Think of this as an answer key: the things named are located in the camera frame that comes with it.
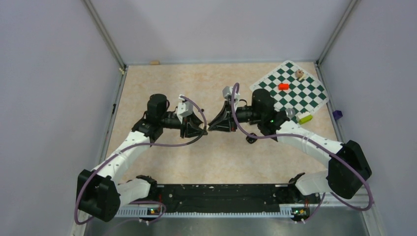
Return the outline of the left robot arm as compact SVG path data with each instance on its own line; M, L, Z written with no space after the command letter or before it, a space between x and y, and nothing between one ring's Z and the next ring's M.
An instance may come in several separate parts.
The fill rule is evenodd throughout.
M79 211L109 222L120 207L139 199L145 203L152 203L157 199L155 180L144 176L126 183L120 183L120 180L135 160L149 148L184 147L207 135L208 122L203 110L184 95L179 96L179 99L176 110L170 112L170 102L165 95L151 95L147 110L134 124L122 144L91 171L80 172L74 209L76 224L82 225L78 218ZM157 143L166 128L177 129L181 138L192 140L178 145Z

